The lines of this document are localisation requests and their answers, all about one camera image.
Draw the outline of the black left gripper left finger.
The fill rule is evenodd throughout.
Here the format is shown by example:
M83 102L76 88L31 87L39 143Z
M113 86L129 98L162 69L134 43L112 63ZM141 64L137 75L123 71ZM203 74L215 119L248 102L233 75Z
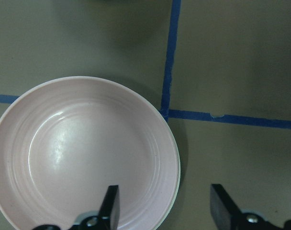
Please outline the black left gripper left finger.
M116 230L119 224L119 186L110 185L97 213L80 214L69 230Z

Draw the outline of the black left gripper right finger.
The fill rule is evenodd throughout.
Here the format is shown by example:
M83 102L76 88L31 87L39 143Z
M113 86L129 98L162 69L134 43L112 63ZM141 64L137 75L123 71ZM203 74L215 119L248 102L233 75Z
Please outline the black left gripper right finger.
M291 230L291 219L278 227L254 212L243 212L221 184L210 187L210 213L218 230Z

